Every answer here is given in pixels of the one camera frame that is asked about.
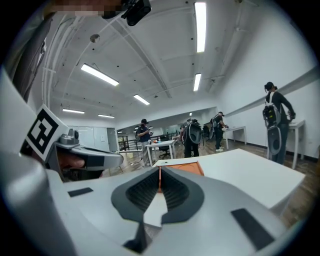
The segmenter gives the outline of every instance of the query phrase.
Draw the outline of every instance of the cap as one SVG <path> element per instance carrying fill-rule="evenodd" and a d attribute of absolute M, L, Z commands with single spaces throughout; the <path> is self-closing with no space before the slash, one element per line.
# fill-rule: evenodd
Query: cap
<path fill-rule="evenodd" d="M 272 82 L 267 82 L 266 85 L 264 86 L 264 89 L 269 91 L 273 86 L 274 84 Z"/>

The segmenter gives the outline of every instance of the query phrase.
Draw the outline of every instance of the black rubber pad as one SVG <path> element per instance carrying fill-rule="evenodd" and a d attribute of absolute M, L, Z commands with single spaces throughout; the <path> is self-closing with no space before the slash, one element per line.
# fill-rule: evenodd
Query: black rubber pad
<path fill-rule="evenodd" d="M 261 250 L 275 240 L 246 209 L 237 209 L 231 214 L 257 250 Z"/>
<path fill-rule="evenodd" d="M 90 187 L 85 187 L 85 188 L 69 191 L 68 194 L 72 198 L 72 197 L 76 197 L 76 196 L 81 196 L 83 194 L 86 194 L 86 193 L 89 193 L 92 191 L 93 190 Z"/>

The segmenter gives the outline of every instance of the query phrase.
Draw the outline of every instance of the door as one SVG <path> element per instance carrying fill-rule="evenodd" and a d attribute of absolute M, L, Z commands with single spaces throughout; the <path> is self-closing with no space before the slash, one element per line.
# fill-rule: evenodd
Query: door
<path fill-rule="evenodd" d="M 79 132 L 80 145 L 86 146 L 89 148 L 95 148 L 93 127 L 79 126 L 78 132 Z"/>
<path fill-rule="evenodd" d="M 116 152 L 118 150 L 118 146 L 115 128 L 107 128 L 106 133 L 108 138 L 109 151 Z"/>
<path fill-rule="evenodd" d="M 102 151 L 110 151 L 108 145 L 107 129 L 105 127 L 93 127 L 95 148 Z"/>

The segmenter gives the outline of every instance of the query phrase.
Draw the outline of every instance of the white desk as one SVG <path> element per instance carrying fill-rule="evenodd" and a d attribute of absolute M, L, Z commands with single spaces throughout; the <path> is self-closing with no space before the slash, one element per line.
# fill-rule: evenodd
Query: white desk
<path fill-rule="evenodd" d="M 229 128 L 229 129 L 226 129 L 226 130 L 224 131 L 225 141 L 226 141 L 226 149 L 227 149 L 227 150 L 229 149 L 227 133 L 228 133 L 228 132 L 238 131 L 238 130 L 243 130 L 243 132 L 244 132 L 244 144 L 245 144 L 245 145 L 247 144 L 247 132 L 246 132 L 246 127 L 245 127 L 245 126 L 235 127 L 235 128 Z"/>
<path fill-rule="evenodd" d="M 292 162 L 292 169 L 296 168 L 297 165 L 297 158 L 298 158 L 298 147 L 299 147 L 299 128 L 301 128 L 305 124 L 305 120 L 299 122 L 291 122 L 289 124 L 289 130 L 294 130 L 294 155 L 293 155 L 293 162 Z M 269 159 L 269 146 L 267 144 L 267 156 L 266 158 Z M 301 159 L 304 159 L 305 148 L 301 151 Z"/>
<path fill-rule="evenodd" d="M 219 154 L 159 160 L 154 166 L 198 161 L 204 176 L 229 183 L 281 215 L 305 175 L 266 158 L 235 149 Z"/>
<path fill-rule="evenodd" d="M 160 143 L 154 143 L 154 144 L 146 145 L 146 150 L 148 151 L 150 164 L 152 164 L 152 157 L 151 157 L 151 154 L 150 154 L 150 148 L 152 149 L 152 148 L 169 146 L 171 159 L 176 158 L 175 142 L 176 142 L 175 140 L 168 140 L 168 141 L 162 141 Z"/>
<path fill-rule="evenodd" d="M 133 150 L 122 150 L 122 151 L 116 151 L 116 153 L 134 153 L 134 152 L 142 152 L 142 149 L 133 149 Z"/>

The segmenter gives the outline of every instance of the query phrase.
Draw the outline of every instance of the black shirt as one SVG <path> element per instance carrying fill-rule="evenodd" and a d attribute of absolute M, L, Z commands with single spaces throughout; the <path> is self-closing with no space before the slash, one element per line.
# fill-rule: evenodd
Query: black shirt
<path fill-rule="evenodd" d="M 147 130 L 148 130 L 148 128 L 146 126 L 140 126 L 138 128 L 137 134 L 144 133 Z M 140 142 L 147 142 L 148 140 L 150 140 L 150 134 L 149 133 L 147 133 L 147 134 L 145 134 L 145 135 L 140 137 Z"/>
<path fill-rule="evenodd" d="M 268 95 L 265 97 L 266 102 L 269 102 L 270 93 L 271 92 L 269 92 Z M 287 119 L 287 115 L 286 115 L 286 112 L 285 112 L 284 107 L 282 106 L 282 104 L 284 104 L 289 109 L 291 115 L 294 115 L 295 111 L 292 108 L 290 102 L 280 92 L 275 91 L 273 96 L 272 96 L 272 103 L 281 112 L 280 124 L 288 124 L 289 121 Z"/>

